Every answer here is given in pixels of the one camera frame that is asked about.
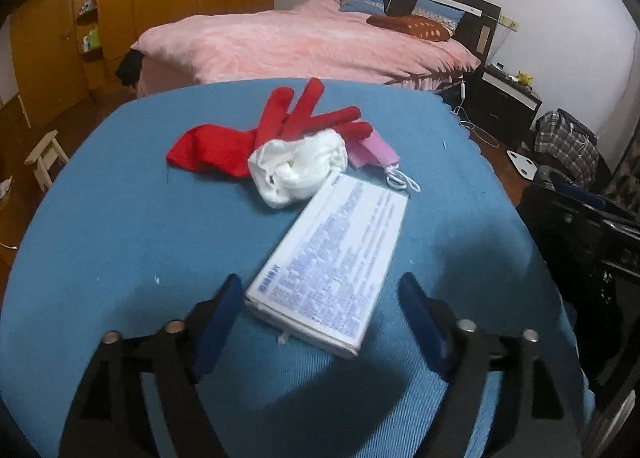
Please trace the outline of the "small white wooden stool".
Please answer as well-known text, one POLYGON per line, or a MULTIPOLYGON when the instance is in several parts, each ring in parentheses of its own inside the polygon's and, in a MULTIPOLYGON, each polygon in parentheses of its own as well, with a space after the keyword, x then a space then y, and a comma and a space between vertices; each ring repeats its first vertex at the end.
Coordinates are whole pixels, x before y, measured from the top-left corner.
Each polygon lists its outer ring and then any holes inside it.
POLYGON ((66 165, 70 162, 70 157, 58 142, 58 131, 48 132, 35 145, 34 149, 27 155, 24 165, 29 167, 34 174, 38 187, 46 193, 53 185, 50 170, 55 164, 66 165))

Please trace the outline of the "blue table cloth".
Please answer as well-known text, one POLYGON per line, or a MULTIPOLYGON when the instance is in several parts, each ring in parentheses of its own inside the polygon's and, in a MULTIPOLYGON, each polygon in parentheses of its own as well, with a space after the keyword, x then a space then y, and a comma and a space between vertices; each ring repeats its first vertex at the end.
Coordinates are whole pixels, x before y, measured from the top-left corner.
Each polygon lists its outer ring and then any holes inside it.
MULTIPOLYGON (((43 457, 58 442, 102 335, 139 337, 182 317, 231 274, 252 280, 299 215, 251 181, 170 167, 205 123, 251 129, 273 80, 193 86, 134 100, 73 154, 30 223, 1 308, 1 396, 43 457)), ((430 92, 330 80, 319 112, 358 106, 421 186, 412 195, 361 352, 342 360, 277 341, 243 313, 203 405, 233 457, 409 457, 445 383, 429 371, 397 299, 405 273, 491 333, 539 333, 578 426, 594 408, 558 290, 491 165, 430 92)))

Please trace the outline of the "blue patterned pillow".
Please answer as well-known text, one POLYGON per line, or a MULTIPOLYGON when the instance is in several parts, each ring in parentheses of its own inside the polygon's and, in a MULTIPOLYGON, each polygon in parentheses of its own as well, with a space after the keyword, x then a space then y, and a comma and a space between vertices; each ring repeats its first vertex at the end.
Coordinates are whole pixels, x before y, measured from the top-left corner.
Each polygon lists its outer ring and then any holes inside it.
POLYGON ((341 12, 359 12, 371 16, 424 17, 456 32, 465 12, 432 0, 341 0, 341 12))

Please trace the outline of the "pink bed quilt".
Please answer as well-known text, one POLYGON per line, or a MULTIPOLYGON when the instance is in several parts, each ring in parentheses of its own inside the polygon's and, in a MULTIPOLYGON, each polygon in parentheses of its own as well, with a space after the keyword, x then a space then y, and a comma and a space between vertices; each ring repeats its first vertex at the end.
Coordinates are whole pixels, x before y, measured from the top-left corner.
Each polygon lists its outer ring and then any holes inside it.
POLYGON ((237 80, 354 80, 435 90, 475 71, 480 59, 457 40, 424 40, 370 25, 338 0, 291 10, 196 14, 145 31, 138 97, 237 80))

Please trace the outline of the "black bedside nightstand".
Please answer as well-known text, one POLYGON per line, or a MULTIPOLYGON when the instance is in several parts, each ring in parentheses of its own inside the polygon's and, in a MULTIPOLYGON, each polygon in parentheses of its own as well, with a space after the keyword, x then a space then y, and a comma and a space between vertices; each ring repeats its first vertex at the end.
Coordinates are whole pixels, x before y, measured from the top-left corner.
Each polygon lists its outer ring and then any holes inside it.
POLYGON ((465 80, 464 109, 471 121, 511 150, 518 150, 529 136, 529 129, 542 100, 506 74, 483 66, 465 80))

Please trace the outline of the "red knitted glove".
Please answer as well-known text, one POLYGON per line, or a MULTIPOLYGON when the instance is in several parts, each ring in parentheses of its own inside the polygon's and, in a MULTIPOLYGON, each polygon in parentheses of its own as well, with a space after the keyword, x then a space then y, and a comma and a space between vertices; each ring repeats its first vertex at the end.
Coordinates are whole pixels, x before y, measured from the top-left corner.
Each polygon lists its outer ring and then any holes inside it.
POLYGON ((183 133, 169 149, 169 165, 192 173, 219 172, 233 178, 247 178, 248 159, 268 141, 294 141, 326 129, 342 139, 363 140, 373 127, 361 120, 358 106, 346 106, 323 114, 314 114, 324 93, 318 78, 308 80, 302 95, 294 97, 291 87, 278 87, 269 96, 258 125, 248 131, 203 124, 183 133))

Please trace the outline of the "brown dotted pillow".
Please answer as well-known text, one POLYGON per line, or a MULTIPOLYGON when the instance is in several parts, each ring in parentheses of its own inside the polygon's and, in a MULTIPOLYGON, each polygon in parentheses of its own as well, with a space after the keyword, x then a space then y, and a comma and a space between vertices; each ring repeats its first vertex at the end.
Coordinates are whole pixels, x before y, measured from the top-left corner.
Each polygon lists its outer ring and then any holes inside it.
POLYGON ((370 16, 367 24, 429 42, 445 42, 452 33, 439 22, 420 16, 370 16))

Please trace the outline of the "yellow toy on nightstand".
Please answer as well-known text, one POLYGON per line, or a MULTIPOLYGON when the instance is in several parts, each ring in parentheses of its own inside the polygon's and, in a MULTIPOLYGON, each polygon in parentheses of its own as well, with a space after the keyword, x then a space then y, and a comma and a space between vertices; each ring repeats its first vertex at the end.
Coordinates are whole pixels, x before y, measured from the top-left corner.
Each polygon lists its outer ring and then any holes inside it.
POLYGON ((533 87, 533 77, 528 73, 518 71, 518 74, 516 74, 516 80, 518 81, 518 84, 524 87, 528 87, 528 88, 533 87))

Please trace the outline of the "black garment on bed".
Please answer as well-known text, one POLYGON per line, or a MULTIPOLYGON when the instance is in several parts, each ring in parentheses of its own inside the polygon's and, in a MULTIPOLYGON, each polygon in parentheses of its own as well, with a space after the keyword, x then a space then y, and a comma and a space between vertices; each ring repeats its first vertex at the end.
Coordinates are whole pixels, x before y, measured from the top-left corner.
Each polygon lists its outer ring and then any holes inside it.
POLYGON ((137 87, 142 71, 143 58, 143 52, 137 49, 130 49, 130 51, 125 54, 115 71, 115 76, 120 80, 122 86, 137 87))

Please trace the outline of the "pink face mask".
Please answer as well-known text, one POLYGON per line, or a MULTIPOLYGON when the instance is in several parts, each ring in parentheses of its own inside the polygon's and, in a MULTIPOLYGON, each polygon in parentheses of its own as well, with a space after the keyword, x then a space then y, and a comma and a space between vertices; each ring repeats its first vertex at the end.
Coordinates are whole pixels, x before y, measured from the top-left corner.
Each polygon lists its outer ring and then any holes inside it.
POLYGON ((367 138, 348 140, 349 163, 354 169, 373 166, 380 169, 386 185, 395 191, 421 192, 421 186, 400 168, 400 156, 392 146, 373 131, 367 138))

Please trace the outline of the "white plastic bag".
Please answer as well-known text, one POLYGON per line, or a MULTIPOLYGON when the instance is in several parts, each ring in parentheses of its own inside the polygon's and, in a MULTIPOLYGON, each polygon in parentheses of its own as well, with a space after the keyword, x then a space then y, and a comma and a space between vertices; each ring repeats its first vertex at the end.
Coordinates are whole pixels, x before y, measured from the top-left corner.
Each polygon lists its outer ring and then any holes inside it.
POLYGON ((326 178, 347 165, 345 140, 334 129, 299 140, 269 140, 247 161, 257 191, 273 209, 313 197, 326 178))

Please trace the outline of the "white bathroom scale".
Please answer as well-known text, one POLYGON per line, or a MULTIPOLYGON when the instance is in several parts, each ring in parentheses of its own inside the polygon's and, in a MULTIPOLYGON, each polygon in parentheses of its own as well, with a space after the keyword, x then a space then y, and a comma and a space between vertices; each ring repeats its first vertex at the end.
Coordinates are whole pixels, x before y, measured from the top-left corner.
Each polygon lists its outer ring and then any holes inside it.
POLYGON ((535 179, 538 167, 530 158, 512 150, 506 150, 506 156, 514 166, 518 175, 526 179, 526 181, 533 181, 535 179))

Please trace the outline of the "white printed cardboard box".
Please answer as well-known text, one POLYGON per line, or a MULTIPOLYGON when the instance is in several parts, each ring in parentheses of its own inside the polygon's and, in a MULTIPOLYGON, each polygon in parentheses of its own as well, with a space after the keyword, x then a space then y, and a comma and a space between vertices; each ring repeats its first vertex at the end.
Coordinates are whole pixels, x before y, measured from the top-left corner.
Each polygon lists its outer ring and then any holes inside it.
POLYGON ((326 352, 356 357, 390 269, 408 199, 332 173, 245 293, 269 325, 326 352))

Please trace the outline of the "plaid shirt on chair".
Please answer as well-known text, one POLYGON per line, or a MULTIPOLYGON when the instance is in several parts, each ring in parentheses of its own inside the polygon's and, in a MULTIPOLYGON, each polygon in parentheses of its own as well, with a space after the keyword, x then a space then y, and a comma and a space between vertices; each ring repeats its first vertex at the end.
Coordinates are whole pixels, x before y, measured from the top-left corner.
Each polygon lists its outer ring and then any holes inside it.
POLYGON ((597 137, 563 109, 545 113, 536 121, 534 152, 559 162, 582 188, 596 179, 600 161, 597 137))

